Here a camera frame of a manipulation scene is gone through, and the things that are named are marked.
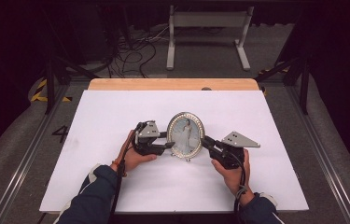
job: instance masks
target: dark background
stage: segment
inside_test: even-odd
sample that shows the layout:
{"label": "dark background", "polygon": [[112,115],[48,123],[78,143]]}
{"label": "dark background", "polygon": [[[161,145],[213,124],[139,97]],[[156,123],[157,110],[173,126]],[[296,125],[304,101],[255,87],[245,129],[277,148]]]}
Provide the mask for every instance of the dark background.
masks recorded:
{"label": "dark background", "polygon": [[[43,8],[0,1],[0,135],[30,105],[28,91],[44,76],[50,54],[77,64],[104,61],[115,54],[124,23],[115,18],[124,7]],[[125,11],[135,29],[148,30],[168,21],[168,6]],[[259,6],[252,25],[298,22],[278,61],[310,53],[311,74],[350,152],[350,3],[313,7],[300,14],[300,6]]]}

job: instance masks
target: dark jacket sleeve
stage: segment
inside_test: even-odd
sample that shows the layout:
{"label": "dark jacket sleeve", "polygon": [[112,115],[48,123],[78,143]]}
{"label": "dark jacket sleeve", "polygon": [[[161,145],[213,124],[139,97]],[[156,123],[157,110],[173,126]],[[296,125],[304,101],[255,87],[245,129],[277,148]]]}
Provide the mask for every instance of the dark jacket sleeve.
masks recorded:
{"label": "dark jacket sleeve", "polygon": [[277,203],[271,195],[254,193],[255,197],[239,209],[239,218],[248,224],[280,224],[276,212]]}
{"label": "dark jacket sleeve", "polygon": [[116,186],[117,173],[107,165],[97,164],[85,178],[79,194],[64,207],[55,223],[106,224]]}

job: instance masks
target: person's right hand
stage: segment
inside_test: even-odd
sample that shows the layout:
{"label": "person's right hand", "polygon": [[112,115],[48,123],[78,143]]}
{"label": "person's right hand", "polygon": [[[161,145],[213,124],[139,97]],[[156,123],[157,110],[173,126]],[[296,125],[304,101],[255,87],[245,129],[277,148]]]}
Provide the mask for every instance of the person's right hand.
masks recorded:
{"label": "person's right hand", "polygon": [[[240,204],[244,206],[248,202],[253,199],[254,194],[251,191],[249,187],[249,179],[250,179],[250,161],[249,161],[249,154],[248,150],[244,149],[245,154],[245,162],[244,162],[244,168],[245,168],[245,187],[247,188],[247,192],[245,196],[241,197]],[[231,193],[235,196],[236,193],[239,190],[239,184],[241,182],[242,177],[242,168],[239,167],[237,169],[233,170],[226,170],[219,161],[212,160],[213,166],[215,166],[215,169],[224,177],[224,182],[227,185],[228,189],[231,191]]]}
{"label": "person's right hand", "polygon": [[[117,162],[120,162],[122,159],[123,153],[127,151],[127,153],[125,154],[125,171],[126,172],[133,170],[143,162],[154,161],[157,159],[157,155],[151,154],[151,155],[142,156],[134,150],[131,142],[132,133],[133,133],[133,130],[131,130],[128,133],[128,137],[125,140],[124,144],[122,145],[121,151],[119,152],[119,156],[117,157]],[[111,164],[111,168],[114,171],[117,171],[118,167],[116,164]]]}

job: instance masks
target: table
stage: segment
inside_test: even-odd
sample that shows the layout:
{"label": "table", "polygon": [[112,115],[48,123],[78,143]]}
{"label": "table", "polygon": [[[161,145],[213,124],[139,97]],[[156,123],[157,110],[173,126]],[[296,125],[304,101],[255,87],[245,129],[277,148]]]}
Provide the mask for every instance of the table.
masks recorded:
{"label": "table", "polygon": [[[241,84],[248,91],[240,91]],[[221,91],[196,91],[206,86]],[[150,87],[154,91],[141,91]],[[163,91],[168,87],[182,91]],[[206,134],[213,138],[236,130],[260,143],[261,148],[249,149],[252,189],[274,196],[279,211],[308,209],[265,98],[254,80],[167,78],[91,82],[79,103],[40,211],[59,212],[77,194],[95,163],[110,163],[117,157],[128,131],[137,122],[154,119],[163,132],[171,117],[183,110],[196,114]],[[171,157],[170,151],[165,151],[156,161],[141,165],[124,178],[116,212],[230,213],[232,204],[233,196],[210,164],[207,150],[202,149],[191,162]]]}

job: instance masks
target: white table surface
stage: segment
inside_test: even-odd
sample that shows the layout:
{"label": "white table surface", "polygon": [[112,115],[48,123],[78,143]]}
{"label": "white table surface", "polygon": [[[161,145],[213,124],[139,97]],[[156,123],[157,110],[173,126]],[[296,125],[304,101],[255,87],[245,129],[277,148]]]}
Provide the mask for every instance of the white table surface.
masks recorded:
{"label": "white table surface", "polygon": [[[138,122],[154,119],[165,132],[180,112],[195,114],[214,139],[237,131],[260,143],[249,148],[252,190],[272,195],[279,211],[308,209],[261,91],[84,91],[40,211],[61,211],[96,163],[110,164],[118,156]],[[170,154],[167,150],[128,173],[117,213],[232,211],[234,198],[205,148],[191,162]]]}

